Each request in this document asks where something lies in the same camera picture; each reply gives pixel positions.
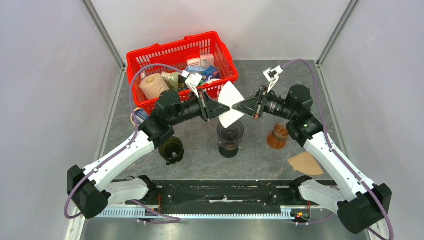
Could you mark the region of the white paper coffee filter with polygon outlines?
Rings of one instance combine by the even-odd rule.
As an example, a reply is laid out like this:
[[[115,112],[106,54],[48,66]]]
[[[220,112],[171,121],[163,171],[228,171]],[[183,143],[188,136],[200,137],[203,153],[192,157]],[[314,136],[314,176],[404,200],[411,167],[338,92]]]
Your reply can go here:
[[[244,101],[245,98],[242,96],[242,94],[239,92],[239,90],[234,86],[234,84],[231,81],[228,81],[221,89],[218,102],[220,104],[223,104],[227,107],[229,107],[229,111],[221,114],[219,116],[220,124],[224,128],[230,127],[232,124],[234,124],[236,121],[238,121],[240,118],[242,118],[245,114],[232,109],[233,105]]]

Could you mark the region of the clear grey glass dripper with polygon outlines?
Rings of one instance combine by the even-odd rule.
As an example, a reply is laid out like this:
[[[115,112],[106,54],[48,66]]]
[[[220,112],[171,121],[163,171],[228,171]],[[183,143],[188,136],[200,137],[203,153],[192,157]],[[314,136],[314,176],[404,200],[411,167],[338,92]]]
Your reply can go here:
[[[217,145],[226,150],[237,149],[242,142],[242,137],[245,132],[244,125],[239,120],[227,128],[219,123],[216,130],[218,135]]]

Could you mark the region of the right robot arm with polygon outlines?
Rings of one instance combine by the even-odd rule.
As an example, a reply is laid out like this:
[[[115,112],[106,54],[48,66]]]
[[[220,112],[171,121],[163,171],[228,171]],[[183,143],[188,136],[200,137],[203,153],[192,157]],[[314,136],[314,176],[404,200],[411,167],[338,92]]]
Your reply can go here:
[[[289,136],[310,153],[337,184],[338,189],[334,189],[311,177],[300,177],[288,191],[292,203],[300,205],[310,201],[330,210],[353,234],[385,220],[388,238],[394,239],[388,217],[391,189],[384,183],[375,184],[340,151],[311,113],[313,103],[310,90],[303,85],[292,86],[286,98],[277,97],[267,87],[261,86],[253,96],[233,104],[231,108],[254,119],[267,113],[287,120]]]

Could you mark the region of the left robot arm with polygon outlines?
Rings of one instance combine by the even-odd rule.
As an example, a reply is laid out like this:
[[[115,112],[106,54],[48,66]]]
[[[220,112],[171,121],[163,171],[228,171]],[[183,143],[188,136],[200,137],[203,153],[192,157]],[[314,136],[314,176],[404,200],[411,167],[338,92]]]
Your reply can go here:
[[[109,205],[131,200],[152,204],[157,198],[155,185],[146,176],[129,181],[114,179],[136,160],[153,152],[175,133],[173,126],[196,117],[208,122],[230,111],[230,107],[199,91],[187,102],[173,90],[164,91],[149,117],[136,126],[134,133],[121,145],[83,168],[74,165],[67,172],[67,193],[64,215],[73,202],[86,219],[99,215]]]

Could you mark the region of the red black coffee server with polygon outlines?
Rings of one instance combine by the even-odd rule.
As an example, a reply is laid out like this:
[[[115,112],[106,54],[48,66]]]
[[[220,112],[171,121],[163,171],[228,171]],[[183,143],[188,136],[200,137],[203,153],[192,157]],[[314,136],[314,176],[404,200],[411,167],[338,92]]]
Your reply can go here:
[[[226,149],[226,148],[220,146],[218,148],[218,150],[219,150],[219,153],[222,157],[228,158],[228,159],[235,157],[239,152],[238,147],[236,147],[234,149]]]

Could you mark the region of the dark green dripper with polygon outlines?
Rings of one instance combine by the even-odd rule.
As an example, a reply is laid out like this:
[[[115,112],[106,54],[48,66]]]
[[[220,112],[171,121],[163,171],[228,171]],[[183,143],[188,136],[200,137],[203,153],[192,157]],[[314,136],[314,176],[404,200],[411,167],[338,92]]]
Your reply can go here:
[[[183,160],[184,147],[182,141],[172,136],[158,148],[160,156],[165,160],[166,165],[170,166]]]

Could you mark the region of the brown paper coffee filter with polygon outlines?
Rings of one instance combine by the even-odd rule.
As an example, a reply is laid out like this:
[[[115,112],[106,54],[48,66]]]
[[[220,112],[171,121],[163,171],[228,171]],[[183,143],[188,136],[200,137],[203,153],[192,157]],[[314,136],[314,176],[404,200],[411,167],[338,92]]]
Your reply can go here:
[[[288,163],[292,166],[294,171],[308,176],[319,176],[324,174],[317,160],[307,151],[290,158]]]

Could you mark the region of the white item in basket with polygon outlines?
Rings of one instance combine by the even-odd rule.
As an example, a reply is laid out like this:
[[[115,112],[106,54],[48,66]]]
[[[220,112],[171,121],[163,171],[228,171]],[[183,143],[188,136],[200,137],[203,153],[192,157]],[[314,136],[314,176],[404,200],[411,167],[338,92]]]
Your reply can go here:
[[[218,82],[220,80],[221,80],[220,78],[213,78],[213,79],[207,81],[205,84],[206,85],[210,85],[210,84],[215,83],[215,82]]]

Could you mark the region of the blue detergent box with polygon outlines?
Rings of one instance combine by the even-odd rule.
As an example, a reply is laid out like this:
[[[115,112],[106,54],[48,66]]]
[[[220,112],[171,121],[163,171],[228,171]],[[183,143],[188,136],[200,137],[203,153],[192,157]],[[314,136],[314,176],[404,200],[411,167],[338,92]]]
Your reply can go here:
[[[215,68],[213,65],[210,65],[206,68],[205,71],[202,73],[202,81],[205,83],[210,82],[213,79],[218,79],[220,76],[220,72],[217,68]]]

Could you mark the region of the amber glass beaker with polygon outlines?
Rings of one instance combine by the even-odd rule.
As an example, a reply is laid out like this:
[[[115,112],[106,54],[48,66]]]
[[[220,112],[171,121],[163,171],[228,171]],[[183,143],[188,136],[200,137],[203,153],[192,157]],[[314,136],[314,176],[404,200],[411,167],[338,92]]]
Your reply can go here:
[[[271,148],[281,150],[286,146],[287,140],[290,136],[286,124],[286,121],[281,120],[274,125],[272,131],[267,137],[267,144]]]

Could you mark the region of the light blue packet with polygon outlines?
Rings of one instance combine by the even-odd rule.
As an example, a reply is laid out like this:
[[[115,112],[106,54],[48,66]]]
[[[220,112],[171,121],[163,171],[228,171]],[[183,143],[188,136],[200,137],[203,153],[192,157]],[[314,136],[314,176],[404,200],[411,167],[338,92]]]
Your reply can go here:
[[[200,66],[187,66],[184,70],[191,74],[198,73],[202,75],[206,69],[207,69],[206,67],[200,67]]]

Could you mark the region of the white pink small box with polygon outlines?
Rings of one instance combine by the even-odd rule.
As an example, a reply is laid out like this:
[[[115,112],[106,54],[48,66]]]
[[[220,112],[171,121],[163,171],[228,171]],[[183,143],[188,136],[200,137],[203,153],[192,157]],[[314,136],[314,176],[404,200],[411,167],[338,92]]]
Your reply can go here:
[[[215,56],[213,54],[204,54],[200,56],[200,63],[202,68],[208,68],[215,63]]]

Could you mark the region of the pale green plastic bottle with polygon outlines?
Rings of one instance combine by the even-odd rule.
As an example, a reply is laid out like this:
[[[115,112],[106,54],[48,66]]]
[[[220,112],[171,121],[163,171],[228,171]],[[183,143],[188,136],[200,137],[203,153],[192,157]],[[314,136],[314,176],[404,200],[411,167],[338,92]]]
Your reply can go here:
[[[178,90],[178,77],[181,75],[180,72],[165,72],[162,71],[161,77],[167,82],[167,84],[173,89]]]

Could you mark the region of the beige toilet paper roll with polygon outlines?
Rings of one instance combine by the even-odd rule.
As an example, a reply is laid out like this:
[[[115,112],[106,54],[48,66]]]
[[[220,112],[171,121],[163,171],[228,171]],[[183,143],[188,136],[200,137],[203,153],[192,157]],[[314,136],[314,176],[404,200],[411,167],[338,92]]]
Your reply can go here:
[[[159,73],[154,73],[144,78],[139,84],[139,88],[148,100],[159,98],[163,92],[170,89]]]

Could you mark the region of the red plastic shopping basket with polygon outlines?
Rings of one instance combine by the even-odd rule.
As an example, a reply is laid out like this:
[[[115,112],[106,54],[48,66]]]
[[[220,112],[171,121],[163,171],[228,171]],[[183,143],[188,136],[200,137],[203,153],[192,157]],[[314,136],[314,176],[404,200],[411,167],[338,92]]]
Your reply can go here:
[[[184,70],[187,60],[207,54],[214,56],[214,67],[219,72],[220,81],[199,88],[204,89],[211,98],[217,100],[223,86],[228,81],[234,83],[239,78],[239,73],[227,46],[215,31],[189,35],[171,43],[156,43],[128,52],[126,55],[128,83],[130,84],[134,75],[145,66],[165,64]]]

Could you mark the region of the masking tape roll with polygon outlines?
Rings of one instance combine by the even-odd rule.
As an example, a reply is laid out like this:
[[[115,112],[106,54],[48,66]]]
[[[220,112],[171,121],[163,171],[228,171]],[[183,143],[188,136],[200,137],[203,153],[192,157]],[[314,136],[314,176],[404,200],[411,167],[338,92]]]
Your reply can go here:
[[[141,125],[150,115],[143,108],[136,108],[130,115],[132,124]]]

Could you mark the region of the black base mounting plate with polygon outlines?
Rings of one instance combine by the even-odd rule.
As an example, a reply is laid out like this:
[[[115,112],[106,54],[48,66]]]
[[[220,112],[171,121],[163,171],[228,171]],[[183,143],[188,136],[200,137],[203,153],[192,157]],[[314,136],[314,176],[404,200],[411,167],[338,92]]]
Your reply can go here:
[[[152,180],[139,200],[162,214],[277,214],[281,206],[304,208],[291,180]]]

